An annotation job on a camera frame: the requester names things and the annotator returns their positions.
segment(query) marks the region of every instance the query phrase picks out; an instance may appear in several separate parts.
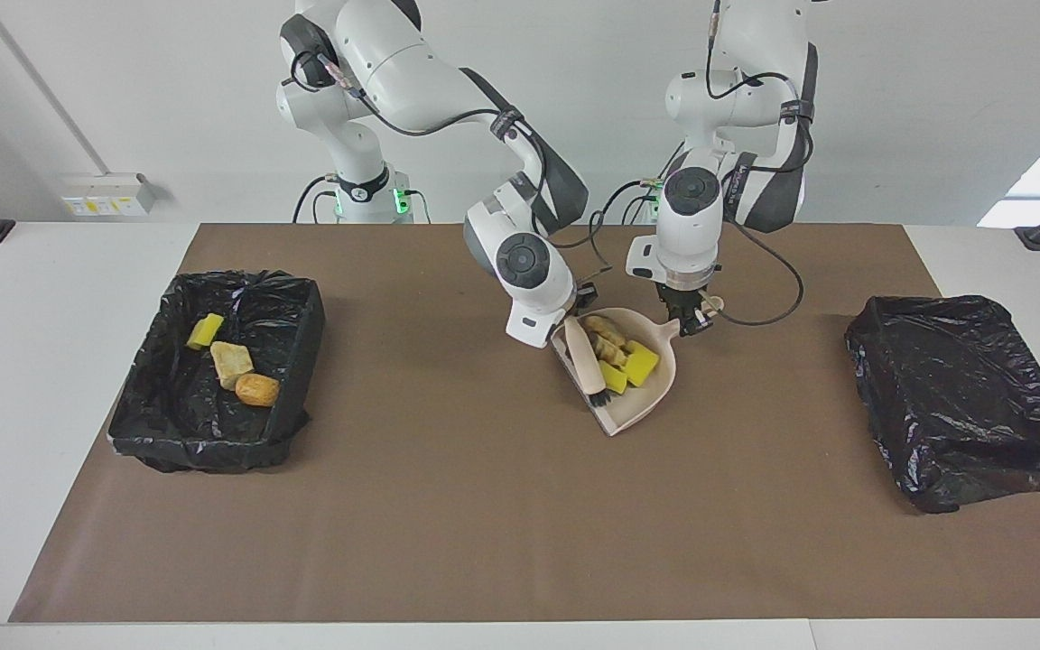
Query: power socket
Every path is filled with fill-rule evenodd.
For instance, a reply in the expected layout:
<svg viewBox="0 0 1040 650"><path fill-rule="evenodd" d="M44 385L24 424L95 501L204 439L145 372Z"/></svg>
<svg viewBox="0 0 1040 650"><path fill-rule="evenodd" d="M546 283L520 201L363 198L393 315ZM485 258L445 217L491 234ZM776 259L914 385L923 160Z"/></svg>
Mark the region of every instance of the power socket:
<svg viewBox="0 0 1040 650"><path fill-rule="evenodd" d="M75 216L148 216L155 196L141 174L67 178L62 203Z"/></svg>

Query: brown paper mat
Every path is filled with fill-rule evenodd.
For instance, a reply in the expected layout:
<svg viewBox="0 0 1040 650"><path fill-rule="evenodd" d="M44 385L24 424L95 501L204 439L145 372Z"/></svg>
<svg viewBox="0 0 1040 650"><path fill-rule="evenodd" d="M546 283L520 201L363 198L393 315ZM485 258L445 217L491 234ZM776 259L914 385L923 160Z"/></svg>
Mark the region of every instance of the brown paper mat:
<svg viewBox="0 0 1040 650"><path fill-rule="evenodd" d="M622 268L644 233L599 242ZM504 336L460 227L203 226L182 270L318 280L313 420L288 464L234 476L101 436L10 620L1040 618L1040 494L916 515L866 433L842 332L874 293L936 295L903 229L770 240L804 308L678 341L672 393L606 439L552 350ZM788 304L779 264L722 251L738 317ZM649 283L599 288L664 318Z"/></svg>

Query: black plastic bag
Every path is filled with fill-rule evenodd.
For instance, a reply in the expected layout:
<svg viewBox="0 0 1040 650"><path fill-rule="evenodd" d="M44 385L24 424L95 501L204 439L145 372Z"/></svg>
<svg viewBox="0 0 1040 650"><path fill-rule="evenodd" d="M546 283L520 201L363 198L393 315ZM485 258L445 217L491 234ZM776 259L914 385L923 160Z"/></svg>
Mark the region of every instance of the black plastic bag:
<svg viewBox="0 0 1040 650"><path fill-rule="evenodd" d="M844 341L874 440L917 510L1040 491L1040 366L1006 309L875 297Z"/></svg>
<svg viewBox="0 0 1040 650"><path fill-rule="evenodd" d="M210 352L186 341L208 313L215 340L246 345L257 373L280 380L275 407L248 407L219 387ZM107 431L116 452L161 472L235 473L286 461L307 422L303 402L323 332L312 280L283 271L175 277L135 355Z"/></svg>

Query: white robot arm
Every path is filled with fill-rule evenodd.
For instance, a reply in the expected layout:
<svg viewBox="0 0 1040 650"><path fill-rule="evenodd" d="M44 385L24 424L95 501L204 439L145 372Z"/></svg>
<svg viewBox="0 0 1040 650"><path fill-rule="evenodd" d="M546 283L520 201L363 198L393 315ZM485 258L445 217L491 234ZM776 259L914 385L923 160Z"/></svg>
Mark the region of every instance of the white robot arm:
<svg viewBox="0 0 1040 650"><path fill-rule="evenodd" d="M393 172L371 129L352 120L374 115L405 135L484 124L523 170L468 210L465 239L512 296L508 334L545 346L577 300L572 272L546 237L583 214L589 192L486 79L441 61L420 25L414 0L303 7L281 30L292 75L278 89L280 111L329 146L344 217L368 223L396 222Z"/></svg>
<svg viewBox="0 0 1040 650"><path fill-rule="evenodd" d="M817 85L817 50L805 11L820 0L717 0L703 74L670 83L669 116L684 129L684 153L660 190L656 234L628 251L628 275L656 283L681 336L710 326L702 292L718 270L722 224L772 233L796 218ZM776 152L738 152L724 127L777 125Z"/></svg>

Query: dustpan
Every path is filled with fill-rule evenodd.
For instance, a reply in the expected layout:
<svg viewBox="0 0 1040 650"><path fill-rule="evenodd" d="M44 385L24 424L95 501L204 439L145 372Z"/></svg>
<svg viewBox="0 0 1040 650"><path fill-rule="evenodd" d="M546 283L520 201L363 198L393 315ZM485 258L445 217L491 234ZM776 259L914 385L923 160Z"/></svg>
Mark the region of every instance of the dustpan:
<svg viewBox="0 0 1040 650"><path fill-rule="evenodd" d="M643 387L628 387L623 395L613 395L612 401L606 407L592 407L586 398L584 404L596 416L596 422L605 435L615 436L631 427L632 424L643 420L645 416L652 413L653 408L665 399L669 388L673 387L676 380L676 354L673 352L673 339L681 335L681 322L669 320L665 324L656 324L649 320L644 314L619 307L598 309L583 316L603 316L615 322L624 333L625 337L640 341L648 349L660 356L660 364L656 366ZM556 357L561 359L565 370L569 371L572 383L580 388L580 380L577 371L569 358L569 346L565 341L565 326L562 324L552 333L552 349L556 352Z"/></svg>

